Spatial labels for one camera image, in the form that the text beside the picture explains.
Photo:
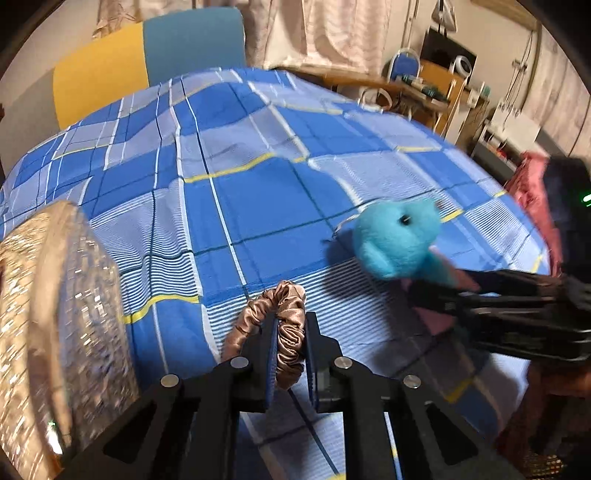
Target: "metal screw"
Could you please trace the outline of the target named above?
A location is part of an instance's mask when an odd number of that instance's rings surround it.
[[[335,358],[335,366],[338,368],[344,368],[347,370],[351,368],[353,365],[353,361],[348,356],[339,356]]]
[[[235,356],[230,360],[232,368],[244,368],[248,366],[248,358],[244,356]]]
[[[178,377],[174,374],[168,374],[160,379],[160,385],[166,388],[176,387],[178,385]]]
[[[418,388],[421,386],[421,379],[416,375],[407,375],[402,381],[408,388]]]

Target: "blue stuffed toy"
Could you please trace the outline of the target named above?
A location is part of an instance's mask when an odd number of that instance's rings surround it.
[[[430,250],[440,229],[433,200],[383,200],[359,214],[353,249],[365,269],[380,280],[413,278],[453,285],[449,268]]]

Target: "pink cloth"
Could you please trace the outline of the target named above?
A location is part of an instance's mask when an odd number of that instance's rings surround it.
[[[548,165],[548,158],[534,152],[524,152],[522,157],[521,165],[505,185],[505,190],[527,213],[540,232],[548,246],[550,274],[553,277],[558,277],[562,263],[562,247],[560,233],[554,226],[554,221],[550,215],[550,207],[544,187],[544,172]]]

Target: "blue plaid bedsheet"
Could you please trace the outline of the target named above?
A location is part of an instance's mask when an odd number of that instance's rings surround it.
[[[0,191],[2,234],[44,205],[80,205],[119,266],[142,387],[209,371],[248,296],[306,288],[322,332],[375,372],[411,369],[488,439],[525,363],[432,338],[395,284],[369,278],[335,226],[387,197],[443,203],[458,267],[548,272],[547,248],[502,187],[421,125],[368,112],[286,72],[208,70],[89,115],[25,155]],[[266,415],[242,414],[239,479],[345,470],[342,417],[317,415],[305,375]]]

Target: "sequin fabric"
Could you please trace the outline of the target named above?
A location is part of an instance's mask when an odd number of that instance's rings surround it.
[[[139,391],[121,321],[117,267],[81,213],[75,225],[60,345],[78,440],[86,447],[138,398]]]
[[[138,396],[116,266],[83,215],[61,207],[0,244],[0,446],[25,480],[54,478],[62,454],[87,446]],[[60,243],[63,269],[51,276],[61,283],[59,298],[45,305],[40,265],[60,255]],[[49,324],[37,317],[38,305],[55,312]]]

